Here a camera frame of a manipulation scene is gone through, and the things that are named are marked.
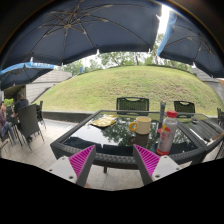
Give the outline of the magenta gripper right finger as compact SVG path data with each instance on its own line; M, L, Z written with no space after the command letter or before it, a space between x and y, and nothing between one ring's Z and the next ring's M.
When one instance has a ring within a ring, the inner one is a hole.
M144 185L181 170L181 167L168 155L158 156L154 152L136 144L133 145L133 156Z

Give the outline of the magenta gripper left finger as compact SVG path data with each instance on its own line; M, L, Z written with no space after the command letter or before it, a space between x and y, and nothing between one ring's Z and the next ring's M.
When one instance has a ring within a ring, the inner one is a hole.
M48 168L48 172L84 187L95 155L96 146L89 146L70 157L60 157Z

